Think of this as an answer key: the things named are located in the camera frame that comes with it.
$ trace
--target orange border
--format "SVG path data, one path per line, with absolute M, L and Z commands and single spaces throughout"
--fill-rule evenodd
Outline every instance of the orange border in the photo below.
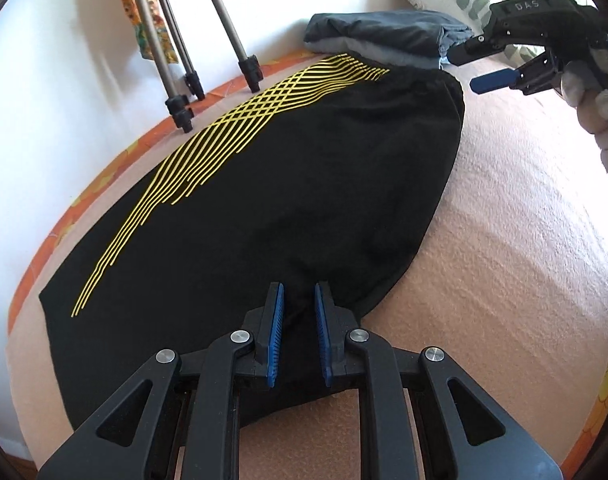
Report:
M 593 409 L 581 430 L 581 435 L 575 445 L 568 453 L 568 456 L 562 463 L 562 473 L 564 478 L 570 480 L 577 473 L 581 464 L 588 455 L 590 448 L 592 448 L 599 431 L 601 430 L 608 414 L 608 370 L 604 377 L 601 387 L 599 389 L 599 395 L 593 406 Z
M 280 70 L 285 70 L 297 63 L 302 62 L 307 57 L 313 57 L 315 54 L 301 50 L 288 54 L 277 61 L 271 61 L 261 66 L 261 71 L 264 76 L 270 76 Z M 206 99 L 203 101 L 195 101 L 191 103 L 193 112 L 197 115 L 202 113 L 207 108 L 211 107 L 224 97 L 233 94 L 246 86 L 244 76 L 239 76 L 231 79 L 227 83 L 213 89 L 206 94 Z M 119 177 L 129 166 L 135 163 L 139 158 L 148 152 L 160 140 L 167 137 L 176 130 L 172 118 L 167 117 L 152 130 L 148 131 L 138 140 L 133 142 L 126 150 L 121 152 L 104 170 L 89 184 L 82 194 L 71 204 L 64 216 L 50 230 L 46 240 L 43 241 L 37 253 L 31 260 L 28 269 L 24 273 L 19 285 L 15 289 L 15 294 L 11 300 L 11 305 L 8 308 L 8 333 L 11 333 L 15 319 L 22 309 L 22 305 L 28 296 L 35 280 L 42 272 L 44 265 L 49 260 L 50 255 L 55 248 L 60 244 L 62 238 L 75 225 L 75 222 L 84 214 L 88 207 L 98 198 L 101 193 L 110 186 L 117 177 Z
M 306 57 L 312 57 L 308 51 L 298 51 L 280 58 L 277 61 L 269 62 L 261 66 L 261 70 L 265 76 L 270 76 L 280 70 L 285 70 Z M 211 107 L 224 97 L 245 88 L 246 82 L 243 76 L 231 79 L 221 86 L 213 89 L 206 94 L 206 99 L 191 103 L 191 108 L 197 115 L 202 113 L 207 108 Z M 88 207 L 97 199 L 101 193 L 110 186 L 129 166 L 135 163 L 139 158 L 148 152 L 156 143 L 167 137 L 176 130 L 175 125 L 170 117 L 165 118 L 161 123 L 152 128 L 138 140 L 133 142 L 126 150 L 121 152 L 104 170 L 89 184 L 82 194 L 71 204 L 64 216 L 55 224 L 50 231 L 46 240 L 43 241 L 37 253 L 31 260 L 28 269 L 20 280 L 15 294 L 8 309 L 8 333 L 10 334 L 20 313 L 22 305 L 33 287 L 37 276 L 42 272 L 44 265 L 50 258 L 55 248 L 59 245 L 62 238 L 75 225 L 75 222 L 84 214 Z M 606 415 L 608 414 L 608 371 L 601 385 L 599 397 L 588 416 L 588 420 L 584 425 L 581 435 L 570 453 L 562 464 L 562 472 L 564 478 L 570 480 L 581 463 L 584 461 L 592 445 L 595 442 L 599 431 L 601 430 Z

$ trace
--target hand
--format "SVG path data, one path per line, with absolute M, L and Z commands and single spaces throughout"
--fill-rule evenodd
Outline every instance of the hand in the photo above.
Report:
M 608 51 L 594 50 L 597 65 L 608 74 Z M 564 100 L 577 108 L 582 128 L 594 134 L 601 161 L 608 172 L 608 90 L 603 90 L 584 62 L 568 63 L 561 81 Z

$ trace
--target folded gray cloth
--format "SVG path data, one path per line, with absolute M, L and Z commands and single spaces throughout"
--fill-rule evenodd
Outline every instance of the folded gray cloth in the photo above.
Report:
M 389 65 L 440 68 L 450 46 L 472 30 L 435 10 L 386 10 L 354 14 L 315 14 L 304 45 L 323 54 L 357 54 Z

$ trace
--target black shorts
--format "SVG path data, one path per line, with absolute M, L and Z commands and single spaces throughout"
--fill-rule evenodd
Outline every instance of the black shorts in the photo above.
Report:
M 449 177 L 462 90 L 438 70 L 322 60 L 153 168 L 42 291 L 77 428 L 162 348 L 206 348 L 285 286 L 276 386 L 242 424 L 322 397 L 313 286 L 361 318 L 406 271 Z

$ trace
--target tripod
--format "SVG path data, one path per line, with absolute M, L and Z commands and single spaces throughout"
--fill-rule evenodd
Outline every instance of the tripod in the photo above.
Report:
M 259 82 L 263 79 L 263 75 L 261 73 L 261 68 L 257 57 L 248 56 L 246 54 L 244 46 L 239 40 L 239 36 L 235 30 L 235 26 L 233 25 L 233 22 L 226 11 L 224 2 L 222 0 L 211 1 L 213 2 L 217 15 L 219 16 L 224 30 L 226 31 L 226 35 L 228 36 L 231 46 L 233 47 L 237 59 L 239 60 L 239 68 L 241 69 L 242 74 L 244 74 L 248 87 L 251 89 L 251 92 L 258 92 L 260 90 Z M 168 108 L 169 114 L 175 121 L 175 125 L 178 128 L 183 129 L 185 133 L 188 133 L 193 129 L 193 125 L 191 124 L 193 110 L 191 110 L 191 108 L 188 106 L 188 97 L 185 94 L 180 94 L 177 86 L 175 85 L 173 75 L 171 74 L 165 60 L 164 50 L 162 49 L 159 37 L 157 36 L 157 31 L 155 30 L 155 24 L 153 22 L 153 16 L 150 8 L 148 7 L 148 2 L 146 0 L 135 0 L 135 4 L 140 17 L 142 18 L 144 35 L 146 36 L 146 40 L 150 46 L 153 60 L 155 61 L 155 66 L 157 67 L 160 79 L 162 80 L 162 84 L 164 85 L 164 89 L 168 95 L 168 99 L 164 102 L 164 104 Z M 189 56 L 186 45 L 183 42 L 183 38 L 181 37 L 177 21 L 175 20 L 175 15 L 173 14 L 173 9 L 171 8 L 168 0 L 159 0 L 159 4 L 162 9 L 162 13 L 164 14 L 168 31 L 173 38 L 173 42 L 175 43 L 181 64 L 183 65 L 185 71 L 183 78 L 184 82 L 191 93 L 201 101 L 205 97 L 204 90 L 201 87 L 199 76 L 197 75 L 197 72 L 193 66 L 191 57 Z

